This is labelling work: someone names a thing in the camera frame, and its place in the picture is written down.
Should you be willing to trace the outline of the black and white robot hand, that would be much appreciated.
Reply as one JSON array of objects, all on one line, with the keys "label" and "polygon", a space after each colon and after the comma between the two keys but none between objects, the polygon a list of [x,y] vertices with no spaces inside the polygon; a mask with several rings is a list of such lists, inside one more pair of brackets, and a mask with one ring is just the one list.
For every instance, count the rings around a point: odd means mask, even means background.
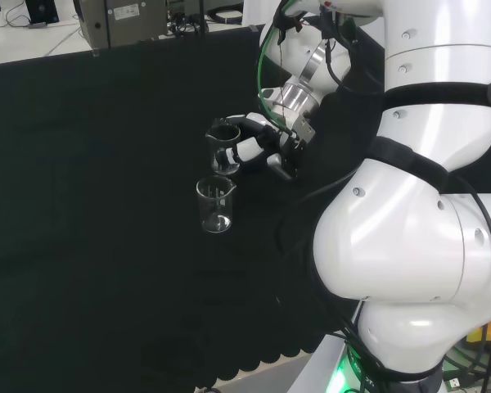
[{"label": "black and white robot hand", "polygon": [[205,134],[216,174],[231,175],[262,159],[286,181],[298,177],[304,151],[314,136],[315,130],[302,115],[290,130],[283,130],[255,112],[215,119]]}]

